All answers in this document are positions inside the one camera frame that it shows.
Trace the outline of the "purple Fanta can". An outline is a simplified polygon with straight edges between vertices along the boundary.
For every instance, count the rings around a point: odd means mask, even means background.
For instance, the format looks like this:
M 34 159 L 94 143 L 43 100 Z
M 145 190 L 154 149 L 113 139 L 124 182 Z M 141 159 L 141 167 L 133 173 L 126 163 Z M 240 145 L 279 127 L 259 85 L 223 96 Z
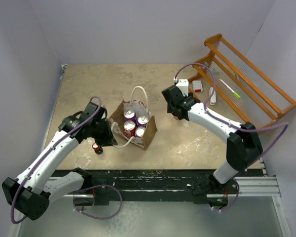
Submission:
M 125 110 L 123 113 L 123 117 L 126 121 L 130 120 L 130 121 L 135 122 L 136 121 L 136 112 L 131 109 Z

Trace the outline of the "patterned canvas tote bag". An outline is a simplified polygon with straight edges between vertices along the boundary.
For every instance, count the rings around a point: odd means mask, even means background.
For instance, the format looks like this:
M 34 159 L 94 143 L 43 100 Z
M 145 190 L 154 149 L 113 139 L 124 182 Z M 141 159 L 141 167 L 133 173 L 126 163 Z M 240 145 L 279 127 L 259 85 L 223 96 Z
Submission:
M 145 101 L 134 99 L 136 90 L 141 90 Z M 122 101 L 109 118 L 111 131 L 114 135 L 126 141 L 123 145 L 115 145 L 115 148 L 125 148 L 129 144 L 147 150 L 156 132 L 154 115 L 148 108 L 148 96 L 145 89 L 135 86 L 129 101 Z

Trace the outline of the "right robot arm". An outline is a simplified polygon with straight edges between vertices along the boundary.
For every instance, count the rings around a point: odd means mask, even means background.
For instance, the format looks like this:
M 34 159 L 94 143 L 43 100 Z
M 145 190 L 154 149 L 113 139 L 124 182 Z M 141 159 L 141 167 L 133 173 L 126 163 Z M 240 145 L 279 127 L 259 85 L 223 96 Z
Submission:
M 226 143 L 226 161 L 214 171 L 214 178 L 209 182 L 214 193 L 225 190 L 227 181 L 259 159 L 263 148 L 258 134 L 249 132 L 255 129 L 252 123 L 240 124 L 226 119 L 204 108 L 204 104 L 192 93 L 184 95 L 175 85 L 163 90 L 162 95 L 167 102 L 168 113 L 179 120 L 185 119 L 206 128 Z

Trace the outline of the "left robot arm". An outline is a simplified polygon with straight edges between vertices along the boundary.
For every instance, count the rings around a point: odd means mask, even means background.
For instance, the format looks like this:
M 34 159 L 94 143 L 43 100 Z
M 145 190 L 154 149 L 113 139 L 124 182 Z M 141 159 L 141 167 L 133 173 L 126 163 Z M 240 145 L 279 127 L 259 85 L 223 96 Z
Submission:
M 107 114 L 104 106 L 89 102 L 83 111 L 64 118 L 51 142 L 35 161 L 16 178 L 7 177 L 3 181 L 2 189 L 11 206 L 13 224 L 26 218 L 38 219 L 51 202 L 66 194 L 85 194 L 91 190 L 92 175 L 81 168 L 75 168 L 52 182 L 49 178 L 82 141 L 93 138 L 99 147 L 117 144 Z

